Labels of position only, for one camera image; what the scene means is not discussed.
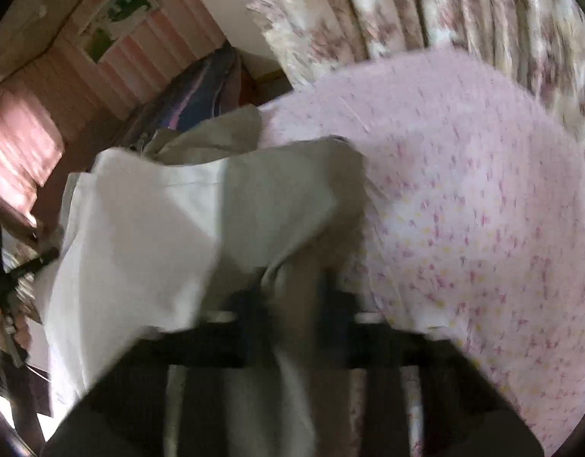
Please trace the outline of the white and grey large garment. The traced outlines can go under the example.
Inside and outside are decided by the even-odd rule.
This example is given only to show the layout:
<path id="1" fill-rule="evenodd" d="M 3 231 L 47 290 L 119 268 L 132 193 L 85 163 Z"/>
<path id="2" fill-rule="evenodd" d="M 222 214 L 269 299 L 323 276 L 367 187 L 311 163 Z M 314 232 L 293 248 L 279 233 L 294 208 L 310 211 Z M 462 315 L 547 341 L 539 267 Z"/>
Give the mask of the white and grey large garment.
<path id="1" fill-rule="evenodd" d="M 61 255 L 35 282 L 61 423 L 140 339 L 230 320 L 256 289 L 271 356 L 225 370 L 228 456 L 349 454 L 351 376 L 315 327 L 359 250 L 362 153 L 337 135 L 268 147 L 263 127 L 246 106 L 69 177 Z"/>

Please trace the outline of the pink floral bed sheet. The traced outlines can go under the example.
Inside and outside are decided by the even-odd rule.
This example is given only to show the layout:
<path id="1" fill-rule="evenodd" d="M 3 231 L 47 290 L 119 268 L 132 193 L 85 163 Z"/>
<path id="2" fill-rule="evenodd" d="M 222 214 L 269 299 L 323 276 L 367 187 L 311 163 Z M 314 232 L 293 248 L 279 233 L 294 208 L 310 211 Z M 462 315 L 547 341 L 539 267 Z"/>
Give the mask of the pink floral bed sheet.
<path id="1" fill-rule="evenodd" d="M 585 153 L 455 51 L 356 65 L 262 110 L 264 145 L 337 135 L 365 158 L 349 278 L 391 325 L 451 340 L 554 455 L 585 416 Z"/>

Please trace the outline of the pink window curtain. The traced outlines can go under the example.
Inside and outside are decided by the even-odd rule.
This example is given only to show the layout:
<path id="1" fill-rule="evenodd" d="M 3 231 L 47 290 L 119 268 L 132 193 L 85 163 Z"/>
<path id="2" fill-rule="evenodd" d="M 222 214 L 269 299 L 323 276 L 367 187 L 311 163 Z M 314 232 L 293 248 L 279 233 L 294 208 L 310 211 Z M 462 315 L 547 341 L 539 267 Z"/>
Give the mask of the pink window curtain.
<path id="1" fill-rule="evenodd" d="M 38 190 L 60 161 L 64 141 L 47 109 L 22 87 L 0 90 L 0 199 L 21 222 L 35 227 Z"/>

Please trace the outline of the far bed striped blanket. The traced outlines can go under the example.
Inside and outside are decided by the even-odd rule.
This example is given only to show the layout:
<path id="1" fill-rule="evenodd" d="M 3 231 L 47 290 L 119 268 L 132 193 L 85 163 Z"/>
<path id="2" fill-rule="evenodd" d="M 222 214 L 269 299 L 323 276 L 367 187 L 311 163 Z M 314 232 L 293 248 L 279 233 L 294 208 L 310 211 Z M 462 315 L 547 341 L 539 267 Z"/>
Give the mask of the far bed striped blanket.
<path id="1" fill-rule="evenodd" d="M 117 142 L 140 152 L 159 129 L 186 132 L 246 104 L 262 105 L 292 90 L 283 71 L 255 80 L 230 43 L 191 64 L 165 90 L 138 107 Z"/>

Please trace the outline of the blue floral right curtain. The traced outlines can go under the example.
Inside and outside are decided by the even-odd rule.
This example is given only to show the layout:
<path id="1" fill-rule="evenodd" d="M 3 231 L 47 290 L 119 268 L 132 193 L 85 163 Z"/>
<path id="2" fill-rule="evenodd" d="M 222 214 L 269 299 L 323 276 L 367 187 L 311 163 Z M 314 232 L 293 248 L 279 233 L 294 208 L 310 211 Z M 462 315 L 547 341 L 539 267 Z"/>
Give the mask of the blue floral right curtain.
<path id="1" fill-rule="evenodd" d="M 460 48 L 585 147 L 585 0 L 243 0 L 294 87 L 357 62 Z"/>

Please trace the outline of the white wardrobe with decals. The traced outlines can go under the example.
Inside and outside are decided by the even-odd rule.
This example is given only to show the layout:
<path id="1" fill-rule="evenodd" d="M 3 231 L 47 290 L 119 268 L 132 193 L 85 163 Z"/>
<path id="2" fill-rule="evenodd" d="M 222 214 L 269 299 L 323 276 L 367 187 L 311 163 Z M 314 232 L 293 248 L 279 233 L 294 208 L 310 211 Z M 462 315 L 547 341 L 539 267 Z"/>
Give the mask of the white wardrobe with decals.
<path id="1" fill-rule="evenodd" d="M 243 0 L 201 0 L 234 46 L 253 78 L 265 77 L 280 69 L 268 43 Z"/>

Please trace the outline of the framed landscape wall picture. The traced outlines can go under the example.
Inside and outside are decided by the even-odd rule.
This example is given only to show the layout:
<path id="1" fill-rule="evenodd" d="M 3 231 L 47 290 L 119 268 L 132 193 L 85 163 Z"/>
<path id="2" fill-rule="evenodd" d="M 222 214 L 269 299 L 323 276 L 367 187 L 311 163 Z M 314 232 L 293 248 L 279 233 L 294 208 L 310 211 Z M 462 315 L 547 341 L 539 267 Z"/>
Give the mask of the framed landscape wall picture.
<path id="1" fill-rule="evenodd" d="M 106 0 L 88 23 L 79 28 L 77 37 L 82 52 L 99 64 L 111 48 L 159 7 L 157 0 Z"/>

